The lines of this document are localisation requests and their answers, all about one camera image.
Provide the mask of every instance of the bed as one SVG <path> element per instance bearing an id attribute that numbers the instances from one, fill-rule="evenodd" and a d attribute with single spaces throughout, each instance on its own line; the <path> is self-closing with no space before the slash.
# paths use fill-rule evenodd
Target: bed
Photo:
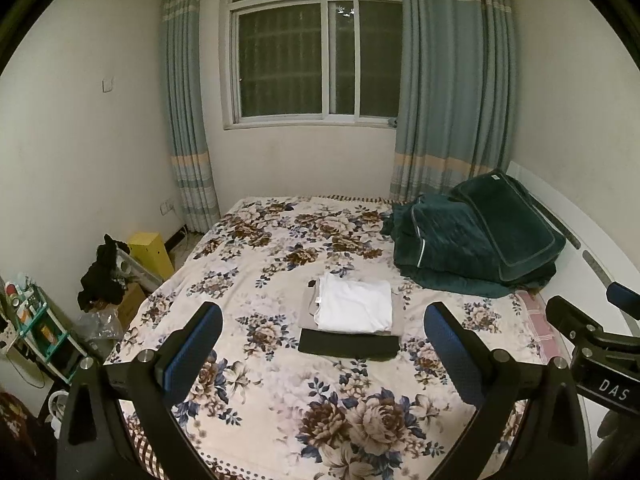
<path id="1" fill-rule="evenodd" d="M 443 301 L 489 348 L 519 361 L 558 354 L 552 330 L 526 293 L 498 300 L 420 288 L 393 264 L 380 234 L 384 200 L 248 198 L 198 243 L 185 265 L 145 303 L 109 362 L 158 348 L 207 300 L 222 308 L 222 336 L 174 415 L 219 478 L 342 480 L 427 478 L 473 414 L 425 339 L 425 307 Z M 386 362 L 297 350 L 305 287 L 329 271 L 388 280 L 404 299 L 401 351 Z M 127 426 L 153 475 L 161 465 L 132 404 Z M 509 449 L 516 405 L 485 474 Z"/>

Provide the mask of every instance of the window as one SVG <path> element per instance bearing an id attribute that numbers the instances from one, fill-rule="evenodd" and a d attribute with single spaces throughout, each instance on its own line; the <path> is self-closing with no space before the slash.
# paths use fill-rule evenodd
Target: window
<path id="1" fill-rule="evenodd" d="M 402 0 L 225 0 L 226 123 L 398 114 Z"/>

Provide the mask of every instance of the beige folded garment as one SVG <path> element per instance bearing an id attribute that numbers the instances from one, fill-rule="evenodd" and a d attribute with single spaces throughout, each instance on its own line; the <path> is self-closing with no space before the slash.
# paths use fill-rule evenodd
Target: beige folded garment
<path id="1" fill-rule="evenodd" d="M 298 316 L 298 326 L 319 330 L 314 319 L 314 312 L 318 309 L 316 298 L 319 295 L 319 282 L 316 280 L 314 286 L 306 286 L 302 295 L 302 306 Z M 391 330 L 389 332 L 375 332 L 378 335 L 401 336 L 404 332 L 404 299 L 400 294 L 391 292 Z"/>

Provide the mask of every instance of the window frame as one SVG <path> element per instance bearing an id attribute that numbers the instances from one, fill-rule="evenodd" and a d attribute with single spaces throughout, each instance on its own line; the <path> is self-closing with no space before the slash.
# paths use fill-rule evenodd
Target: window frame
<path id="1" fill-rule="evenodd" d="M 329 74 L 329 2 L 345 0 L 220 0 L 220 83 L 222 85 L 222 113 L 225 130 L 235 128 L 255 128 L 262 126 L 289 126 L 292 124 L 335 124 L 354 126 L 376 126 L 392 128 L 388 118 L 360 115 L 360 0 L 354 2 L 354 46 L 355 81 L 354 114 L 331 114 L 330 110 L 330 74 Z M 402 0 L 381 0 L 399 2 Z M 320 4 L 322 23 L 322 113 L 320 114 L 282 114 L 272 116 L 242 117 L 240 101 L 239 74 L 239 16 L 258 10 L 278 7 Z"/>

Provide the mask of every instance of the blue curtain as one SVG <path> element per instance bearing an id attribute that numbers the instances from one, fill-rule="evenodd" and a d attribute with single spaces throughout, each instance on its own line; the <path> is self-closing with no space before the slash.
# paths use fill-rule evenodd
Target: blue curtain
<path id="1" fill-rule="evenodd" d="M 393 200 L 445 192 L 510 161 L 510 0 L 402 0 Z"/>
<path id="2" fill-rule="evenodd" d="M 207 232 L 220 218 L 200 95 L 200 0 L 162 1 L 162 85 L 169 146 L 187 227 Z"/>

